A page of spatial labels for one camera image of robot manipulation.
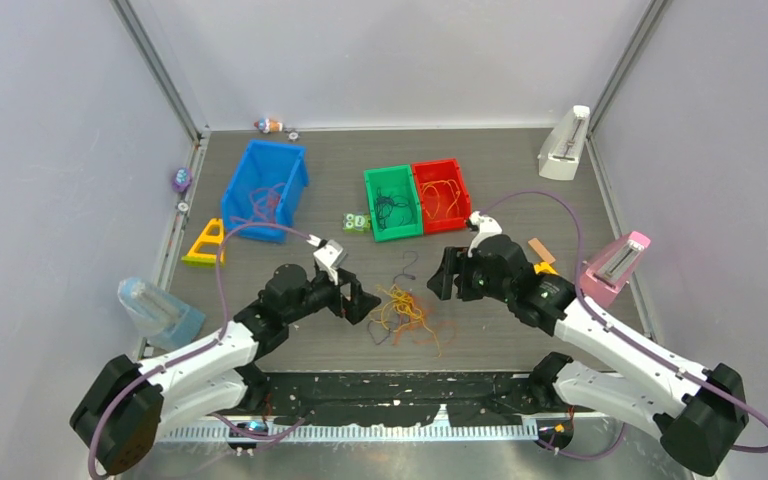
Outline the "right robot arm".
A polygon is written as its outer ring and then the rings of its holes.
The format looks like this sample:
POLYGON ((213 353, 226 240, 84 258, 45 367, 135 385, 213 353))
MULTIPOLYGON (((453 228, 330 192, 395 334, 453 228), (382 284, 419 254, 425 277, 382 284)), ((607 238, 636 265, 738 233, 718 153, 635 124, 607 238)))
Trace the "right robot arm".
POLYGON ((531 372, 531 397, 544 410, 563 403, 612 416, 659 441, 686 469, 712 476, 748 424, 741 375, 680 357, 614 318, 572 282, 538 273, 505 234, 475 248, 449 246, 427 282, 441 300, 492 298, 521 323, 574 345, 613 369, 606 375, 558 352, 531 372))

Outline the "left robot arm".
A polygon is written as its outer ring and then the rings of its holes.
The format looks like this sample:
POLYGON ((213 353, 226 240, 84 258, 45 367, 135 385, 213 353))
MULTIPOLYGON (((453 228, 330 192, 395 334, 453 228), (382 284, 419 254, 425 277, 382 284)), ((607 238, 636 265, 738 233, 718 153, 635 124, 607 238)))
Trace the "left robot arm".
POLYGON ((108 361, 72 413, 69 425, 90 450, 90 464, 110 475, 138 464, 169 432, 208 414, 264 405, 269 381, 255 363, 289 337, 292 323, 329 310, 355 325, 381 303, 357 276, 338 269, 309 277, 296 264, 278 267, 258 297, 215 333, 164 355, 108 361))

